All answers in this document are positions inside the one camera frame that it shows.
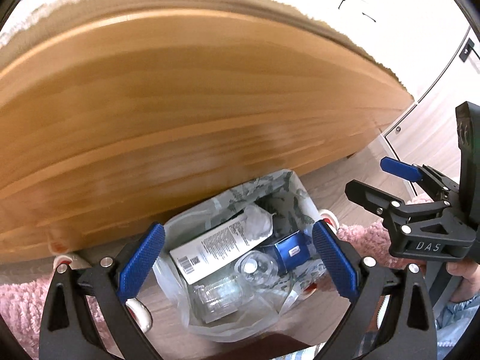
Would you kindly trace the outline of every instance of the plastic bag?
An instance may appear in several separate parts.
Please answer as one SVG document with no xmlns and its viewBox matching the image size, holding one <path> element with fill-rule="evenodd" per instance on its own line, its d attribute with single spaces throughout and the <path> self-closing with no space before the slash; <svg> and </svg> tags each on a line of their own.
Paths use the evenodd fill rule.
<svg viewBox="0 0 480 360">
<path fill-rule="evenodd" d="M 325 272 L 312 259 L 238 309 L 210 324 L 199 320 L 191 307 L 189 287 L 177 271 L 169 251 L 229 220 L 252 203 L 274 214 L 277 235 L 310 232 L 320 219 L 314 202 L 298 176 L 281 170 L 233 187 L 173 217 L 165 223 L 165 246 L 153 269 L 167 298 L 177 306 L 182 325 L 190 332 L 216 342 L 234 342 L 266 330 L 297 301 L 301 291 Z"/>
<path fill-rule="evenodd" d="M 243 209 L 247 216 L 243 235 L 249 241 L 272 235 L 272 215 L 256 204 L 249 204 Z"/>
</svg>

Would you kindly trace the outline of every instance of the clear plastic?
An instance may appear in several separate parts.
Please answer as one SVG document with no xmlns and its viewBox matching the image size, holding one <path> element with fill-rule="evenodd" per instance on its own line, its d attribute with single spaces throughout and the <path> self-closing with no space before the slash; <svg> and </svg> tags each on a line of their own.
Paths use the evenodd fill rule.
<svg viewBox="0 0 480 360">
<path fill-rule="evenodd" d="M 234 271 L 252 287 L 267 287 L 278 279 L 278 265 L 268 254 L 249 251 L 234 265 Z"/>
<path fill-rule="evenodd" d="M 197 317 L 211 323 L 238 311 L 253 298 L 248 287 L 232 274 L 225 278 L 194 286 L 193 304 Z"/>
</svg>

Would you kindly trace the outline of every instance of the blue packaging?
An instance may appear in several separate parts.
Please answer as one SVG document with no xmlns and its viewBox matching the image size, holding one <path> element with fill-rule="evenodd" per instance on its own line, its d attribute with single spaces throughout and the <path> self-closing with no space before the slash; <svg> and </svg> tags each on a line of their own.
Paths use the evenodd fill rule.
<svg viewBox="0 0 480 360">
<path fill-rule="evenodd" d="M 257 249 L 275 259 L 281 275 L 302 265 L 310 258 L 307 240 L 301 231 L 282 239 L 267 240 Z"/>
</svg>

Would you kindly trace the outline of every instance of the white box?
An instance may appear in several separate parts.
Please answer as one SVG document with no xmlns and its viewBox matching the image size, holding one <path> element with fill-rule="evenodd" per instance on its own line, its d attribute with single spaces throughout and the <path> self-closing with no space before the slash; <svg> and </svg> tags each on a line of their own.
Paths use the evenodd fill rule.
<svg viewBox="0 0 480 360">
<path fill-rule="evenodd" d="M 188 284 L 226 266 L 268 238 L 247 240 L 243 234 L 246 219 L 246 214 L 240 214 L 170 251 L 172 260 Z"/>
</svg>

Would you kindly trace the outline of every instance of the das logo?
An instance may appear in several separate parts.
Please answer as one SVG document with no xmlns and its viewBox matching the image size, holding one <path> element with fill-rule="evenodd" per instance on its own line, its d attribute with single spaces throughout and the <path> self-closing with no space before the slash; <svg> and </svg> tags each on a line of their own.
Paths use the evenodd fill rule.
<svg viewBox="0 0 480 360">
<path fill-rule="evenodd" d="M 417 251 L 439 251 L 442 244 L 434 244 L 432 242 L 419 242 L 415 248 Z"/>
</svg>

